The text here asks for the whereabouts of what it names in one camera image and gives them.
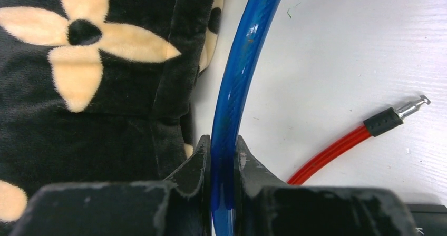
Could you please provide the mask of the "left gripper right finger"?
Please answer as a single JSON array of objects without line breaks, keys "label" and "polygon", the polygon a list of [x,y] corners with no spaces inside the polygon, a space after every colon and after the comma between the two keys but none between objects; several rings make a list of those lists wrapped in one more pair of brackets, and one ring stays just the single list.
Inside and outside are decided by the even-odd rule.
[{"label": "left gripper right finger", "polygon": [[235,154],[236,235],[416,235],[414,219],[391,191],[291,186],[250,152]]}]

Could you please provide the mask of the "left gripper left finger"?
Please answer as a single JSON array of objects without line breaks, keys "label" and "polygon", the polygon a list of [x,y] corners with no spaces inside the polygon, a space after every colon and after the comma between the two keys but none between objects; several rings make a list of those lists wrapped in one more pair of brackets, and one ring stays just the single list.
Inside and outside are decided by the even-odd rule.
[{"label": "left gripper left finger", "polygon": [[41,188],[11,235],[210,235],[210,137],[162,181]]}]

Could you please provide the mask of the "blue cable lock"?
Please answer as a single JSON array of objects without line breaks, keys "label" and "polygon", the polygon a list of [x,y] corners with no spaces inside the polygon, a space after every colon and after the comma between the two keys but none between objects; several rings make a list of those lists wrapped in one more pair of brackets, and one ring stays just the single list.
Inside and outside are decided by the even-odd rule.
[{"label": "blue cable lock", "polygon": [[234,235],[233,163],[251,80],[281,0],[248,0],[222,77],[210,143],[210,213],[216,235]]}]

